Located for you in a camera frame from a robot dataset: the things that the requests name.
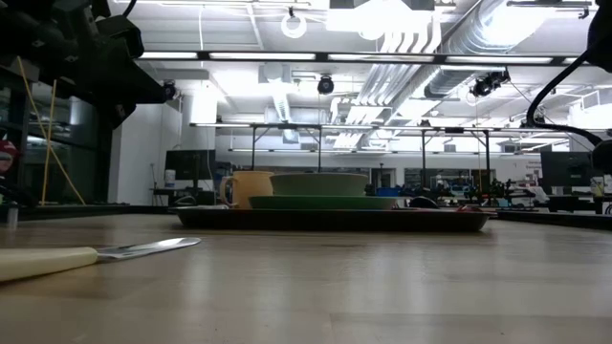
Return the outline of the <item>knife with yellow handle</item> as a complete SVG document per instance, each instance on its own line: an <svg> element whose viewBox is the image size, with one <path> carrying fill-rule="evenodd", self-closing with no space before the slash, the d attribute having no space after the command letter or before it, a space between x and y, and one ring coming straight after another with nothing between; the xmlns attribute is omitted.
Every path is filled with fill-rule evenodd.
<svg viewBox="0 0 612 344"><path fill-rule="evenodd" d="M0 282L78 269L99 263L140 258L174 249L193 247L200 238L171 238L162 241L119 247L2 248Z"/></svg>

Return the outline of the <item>black overhead light bar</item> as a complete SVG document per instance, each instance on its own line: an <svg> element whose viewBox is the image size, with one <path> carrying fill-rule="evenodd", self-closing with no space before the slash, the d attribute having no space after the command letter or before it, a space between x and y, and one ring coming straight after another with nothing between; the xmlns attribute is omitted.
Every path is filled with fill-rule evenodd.
<svg viewBox="0 0 612 344"><path fill-rule="evenodd" d="M400 54L337 52L265 52L265 51L148 51L138 60L214 61L214 62L313 62L349 64L415 64L440 66L523 66L523 67L593 67L587 59L574 55L517 54Z"/></svg>

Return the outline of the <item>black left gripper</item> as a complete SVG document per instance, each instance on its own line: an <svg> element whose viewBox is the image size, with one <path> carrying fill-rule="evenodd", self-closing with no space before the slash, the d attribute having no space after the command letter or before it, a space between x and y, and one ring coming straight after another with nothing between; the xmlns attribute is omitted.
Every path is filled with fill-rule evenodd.
<svg viewBox="0 0 612 344"><path fill-rule="evenodd" d="M89 13L71 13L67 33L76 42L76 96L117 128L137 104L166 102L164 87L130 58L126 41L105 35Z"/></svg>

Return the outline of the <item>orange mug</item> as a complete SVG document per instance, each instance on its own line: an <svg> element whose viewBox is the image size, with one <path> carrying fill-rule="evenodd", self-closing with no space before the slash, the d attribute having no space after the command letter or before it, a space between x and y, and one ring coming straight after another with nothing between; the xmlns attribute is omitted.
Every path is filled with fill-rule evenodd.
<svg viewBox="0 0 612 344"><path fill-rule="evenodd" d="M236 171L220 183L221 202L228 207L251 209L250 198L272 196L272 172Z"/></svg>

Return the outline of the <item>black computer monitor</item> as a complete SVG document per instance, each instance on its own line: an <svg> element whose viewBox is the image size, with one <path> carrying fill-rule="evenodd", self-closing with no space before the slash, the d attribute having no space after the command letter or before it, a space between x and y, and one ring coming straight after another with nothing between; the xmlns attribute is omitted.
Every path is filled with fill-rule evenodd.
<svg viewBox="0 0 612 344"><path fill-rule="evenodd" d="M168 150L165 153L164 171L174 169L181 187L198 187L214 190L216 158L214 150Z"/></svg>
<svg viewBox="0 0 612 344"><path fill-rule="evenodd" d="M545 186L589 186L593 177L588 152L541 152L542 180Z"/></svg>

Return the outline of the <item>person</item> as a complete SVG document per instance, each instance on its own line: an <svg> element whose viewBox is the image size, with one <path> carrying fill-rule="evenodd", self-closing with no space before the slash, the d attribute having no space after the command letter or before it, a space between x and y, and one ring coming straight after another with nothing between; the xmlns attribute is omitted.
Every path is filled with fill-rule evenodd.
<svg viewBox="0 0 612 344"><path fill-rule="evenodd" d="M0 140L0 204L11 199L18 189L11 176L11 167L18 154L18 149L11 141Z"/></svg>

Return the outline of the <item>brown plastic tray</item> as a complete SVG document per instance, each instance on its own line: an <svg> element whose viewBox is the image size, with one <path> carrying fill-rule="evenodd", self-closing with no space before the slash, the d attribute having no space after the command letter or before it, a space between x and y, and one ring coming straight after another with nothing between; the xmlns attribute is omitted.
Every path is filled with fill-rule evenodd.
<svg viewBox="0 0 612 344"><path fill-rule="evenodd" d="M188 228L289 231L478 232L492 216L441 209L212 209L171 210Z"/></svg>

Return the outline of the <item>green plate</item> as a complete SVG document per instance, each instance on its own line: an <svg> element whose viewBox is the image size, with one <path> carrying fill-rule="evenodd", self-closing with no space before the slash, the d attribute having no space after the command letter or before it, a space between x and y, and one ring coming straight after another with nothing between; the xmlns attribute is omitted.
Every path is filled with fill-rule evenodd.
<svg viewBox="0 0 612 344"><path fill-rule="evenodd" d="M255 196L249 198L253 209L329 209L388 210L395 198L372 196Z"/></svg>

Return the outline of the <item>black background metal frame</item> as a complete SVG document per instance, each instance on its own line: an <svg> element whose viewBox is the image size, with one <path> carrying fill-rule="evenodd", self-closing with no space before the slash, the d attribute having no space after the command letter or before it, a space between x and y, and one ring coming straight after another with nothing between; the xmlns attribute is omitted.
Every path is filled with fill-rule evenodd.
<svg viewBox="0 0 612 344"><path fill-rule="evenodd" d="M329 130L348 130L348 131L376 131L376 130L387 130L387 131L397 131L398 133L402 133L404 131L415 131L420 134L422 139L422 168L426 169L426 133L436 132L436 133L444 133L444 134L466 134L472 133L473 136L485 147L485 163L487 173L491 173L491 150L490 150L490 133L492 128L478 128L478 127L460 127L460 126L452 126L452 127L439 127L439 126L380 126L380 125L355 125L355 124L309 124L309 123L290 123L290 122L278 122L278 123L246 123L246 122L236 122L236 123L223 123L223 122L215 122L215 123L197 123L191 122L189 124L190 127L210 127L210 128L250 128L251 129L251 168L254 168L254 157L255 157L255 143L258 140L258 136L256 135L256 131L259 128L269 129L278 129L278 130L317 130L318 136L316 137L316 142L318 144L318 163L317 168L321 167L321 140L322 133L324 131Z"/></svg>

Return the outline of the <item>beige bowl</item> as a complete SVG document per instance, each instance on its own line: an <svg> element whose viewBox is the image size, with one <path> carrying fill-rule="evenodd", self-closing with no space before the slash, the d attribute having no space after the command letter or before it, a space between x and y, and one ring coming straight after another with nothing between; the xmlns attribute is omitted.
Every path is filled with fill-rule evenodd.
<svg viewBox="0 0 612 344"><path fill-rule="evenodd" d="M281 196L362 196L368 177L350 173L290 173L270 176Z"/></svg>

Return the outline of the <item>black aluminium table frame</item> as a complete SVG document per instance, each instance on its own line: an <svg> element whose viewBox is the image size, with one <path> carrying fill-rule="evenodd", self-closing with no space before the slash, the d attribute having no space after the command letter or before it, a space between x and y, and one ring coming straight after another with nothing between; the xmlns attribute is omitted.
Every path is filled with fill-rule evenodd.
<svg viewBox="0 0 612 344"><path fill-rule="evenodd" d="M173 208L143 205L55 205L36 208L19 208L19 220L54 220L64 218L100 217L106 215L162 215L178 216ZM567 226L612 232L612 215L545 213L517 210L487 212L489 220L502 220L550 226Z"/></svg>

